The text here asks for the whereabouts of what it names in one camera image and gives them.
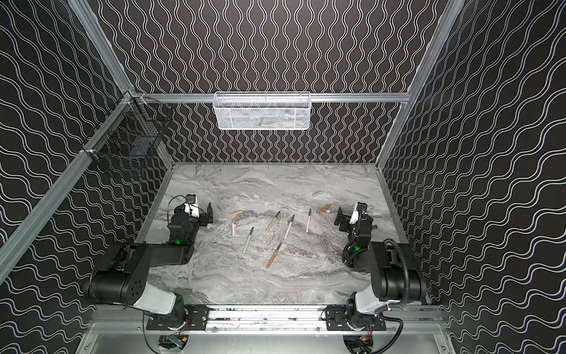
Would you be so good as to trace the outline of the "white pink pen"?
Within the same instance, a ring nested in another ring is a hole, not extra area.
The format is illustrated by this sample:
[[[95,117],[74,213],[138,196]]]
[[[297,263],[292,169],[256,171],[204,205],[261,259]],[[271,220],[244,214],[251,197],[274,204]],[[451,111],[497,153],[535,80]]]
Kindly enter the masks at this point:
[[[305,224],[305,232],[307,234],[310,231],[311,218],[312,218],[312,209],[309,209],[308,214],[307,214],[307,221],[306,221],[306,224]]]

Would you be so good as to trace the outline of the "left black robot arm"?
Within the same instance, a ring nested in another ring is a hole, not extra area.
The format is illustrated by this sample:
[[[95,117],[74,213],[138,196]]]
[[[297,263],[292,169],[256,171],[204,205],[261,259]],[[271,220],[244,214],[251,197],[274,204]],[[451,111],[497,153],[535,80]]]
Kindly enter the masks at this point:
[[[150,284],[150,269],[188,264],[195,252],[199,229],[213,222],[212,205],[203,210],[188,199],[174,209],[168,221],[168,242],[109,246],[88,277],[86,297],[97,303],[135,308],[155,317],[169,317],[180,326],[187,318],[182,296]]]

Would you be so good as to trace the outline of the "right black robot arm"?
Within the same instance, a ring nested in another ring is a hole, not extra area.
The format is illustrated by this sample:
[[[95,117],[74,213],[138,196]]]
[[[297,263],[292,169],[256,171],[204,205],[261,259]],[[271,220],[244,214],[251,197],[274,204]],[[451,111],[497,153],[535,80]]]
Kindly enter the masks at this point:
[[[367,209],[361,202],[350,215],[338,209],[334,221],[347,234],[341,253],[343,265],[371,278],[369,286],[348,299],[348,314],[374,315],[413,302],[426,303],[426,284],[411,247],[391,238],[373,240],[377,226]]]

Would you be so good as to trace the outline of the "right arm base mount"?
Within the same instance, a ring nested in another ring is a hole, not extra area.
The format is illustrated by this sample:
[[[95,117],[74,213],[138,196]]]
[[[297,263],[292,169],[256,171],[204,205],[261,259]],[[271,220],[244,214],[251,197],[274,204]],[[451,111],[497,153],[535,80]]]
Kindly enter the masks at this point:
[[[321,318],[328,331],[385,331],[386,323],[371,314],[360,314],[346,305],[329,305]]]

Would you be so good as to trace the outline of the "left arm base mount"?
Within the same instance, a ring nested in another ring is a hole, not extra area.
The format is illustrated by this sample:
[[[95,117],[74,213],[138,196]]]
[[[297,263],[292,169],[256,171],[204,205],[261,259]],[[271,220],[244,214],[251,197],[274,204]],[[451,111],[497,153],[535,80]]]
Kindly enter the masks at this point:
[[[184,310],[174,309],[171,314],[150,314],[146,330],[183,332],[205,330],[210,308],[206,305],[187,305]]]

